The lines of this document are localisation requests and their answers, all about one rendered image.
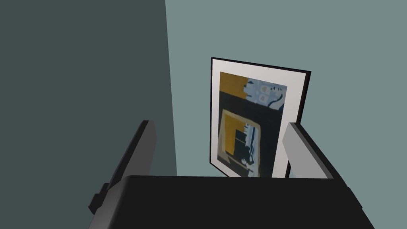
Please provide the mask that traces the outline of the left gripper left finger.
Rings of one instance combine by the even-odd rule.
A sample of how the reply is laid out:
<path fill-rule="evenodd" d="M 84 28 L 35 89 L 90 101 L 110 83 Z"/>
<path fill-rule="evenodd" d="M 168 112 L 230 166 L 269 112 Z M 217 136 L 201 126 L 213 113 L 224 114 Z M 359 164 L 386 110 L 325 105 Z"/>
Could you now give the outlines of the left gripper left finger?
<path fill-rule="evenodd" d="M 112 188 L 131 175 L 149 175 L 155 152 L 157 135 L 152 120 L 143 120 L 126 149 L 107 187 Z"/>

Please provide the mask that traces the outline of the black framed abstract picture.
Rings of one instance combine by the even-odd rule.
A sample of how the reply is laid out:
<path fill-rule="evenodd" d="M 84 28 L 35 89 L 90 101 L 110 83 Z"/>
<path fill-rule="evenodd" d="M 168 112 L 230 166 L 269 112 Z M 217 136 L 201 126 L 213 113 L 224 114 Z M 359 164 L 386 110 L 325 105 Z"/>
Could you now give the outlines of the black framed abstract picture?
<path fill-rule="evenodd" d="M 211 58 L 210 164 L 227 177 L 287 178 L 283 147 L 300 122 L 311 71 Z"/>

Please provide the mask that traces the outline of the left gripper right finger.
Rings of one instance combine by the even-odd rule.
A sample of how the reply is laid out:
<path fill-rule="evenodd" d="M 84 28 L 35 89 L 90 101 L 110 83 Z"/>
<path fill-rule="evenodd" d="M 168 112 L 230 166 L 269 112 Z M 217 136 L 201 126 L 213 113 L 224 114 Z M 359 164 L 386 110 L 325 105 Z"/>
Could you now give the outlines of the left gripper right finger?
<path fill-rule="evenodd" d="M 345 183 L 298 122 L 289 122 L 282 143 L 295 178 L 334 179 Z"/>

